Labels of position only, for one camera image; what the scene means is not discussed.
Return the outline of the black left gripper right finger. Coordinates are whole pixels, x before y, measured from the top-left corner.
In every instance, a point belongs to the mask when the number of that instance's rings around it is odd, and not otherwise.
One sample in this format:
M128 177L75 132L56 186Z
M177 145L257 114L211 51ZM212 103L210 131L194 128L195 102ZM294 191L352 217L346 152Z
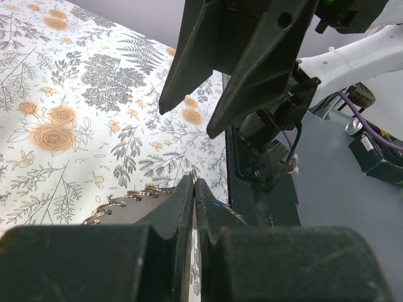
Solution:
M195 183L202 301L392 301L367 241L345 227L253 227Z

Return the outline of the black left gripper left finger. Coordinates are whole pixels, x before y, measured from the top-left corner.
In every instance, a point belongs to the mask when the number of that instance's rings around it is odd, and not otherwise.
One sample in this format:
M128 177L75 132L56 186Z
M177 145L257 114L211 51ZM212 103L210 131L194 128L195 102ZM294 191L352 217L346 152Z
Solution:
M2 301L188 301L194 181L125 225L18 226L1 238Z

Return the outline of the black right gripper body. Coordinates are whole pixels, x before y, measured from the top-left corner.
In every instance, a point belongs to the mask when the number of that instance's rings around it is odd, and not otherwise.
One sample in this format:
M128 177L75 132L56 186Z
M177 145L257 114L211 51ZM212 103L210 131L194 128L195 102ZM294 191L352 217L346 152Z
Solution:
M214 69L232 75L270 0L222 1Z

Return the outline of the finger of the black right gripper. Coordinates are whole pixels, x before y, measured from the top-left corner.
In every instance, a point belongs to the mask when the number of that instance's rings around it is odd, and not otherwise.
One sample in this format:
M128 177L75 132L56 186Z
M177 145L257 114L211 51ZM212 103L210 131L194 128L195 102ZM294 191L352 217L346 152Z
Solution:
M285 92L317 1L272 1L261 15L207 126L215 138Z
M182 102L213 73L226 73L219 56L219 29L225 1L186 1L178 45L159 99L165 114Z

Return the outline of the large silver keyring with chain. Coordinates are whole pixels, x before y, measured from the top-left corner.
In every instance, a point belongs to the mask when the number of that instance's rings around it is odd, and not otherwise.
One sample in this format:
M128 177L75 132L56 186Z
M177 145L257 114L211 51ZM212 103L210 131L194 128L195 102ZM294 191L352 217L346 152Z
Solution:
M160 206L175 190L175 187L147 185L142 190L127 191L126 195L108 196L108 202L99 205L83 225L134 224Z

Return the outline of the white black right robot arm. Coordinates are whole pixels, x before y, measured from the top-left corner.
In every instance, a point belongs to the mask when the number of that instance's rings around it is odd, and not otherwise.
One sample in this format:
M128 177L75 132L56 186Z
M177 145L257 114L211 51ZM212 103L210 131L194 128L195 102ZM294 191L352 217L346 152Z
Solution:
M316 16L316 32L365 33L314 57L297 57ZM215 138L234 122L291 95L294 67L312 104L345 87L402 69L401 1L187 1L178 46L159 99L171 111L213 71L229 75L207 126Z

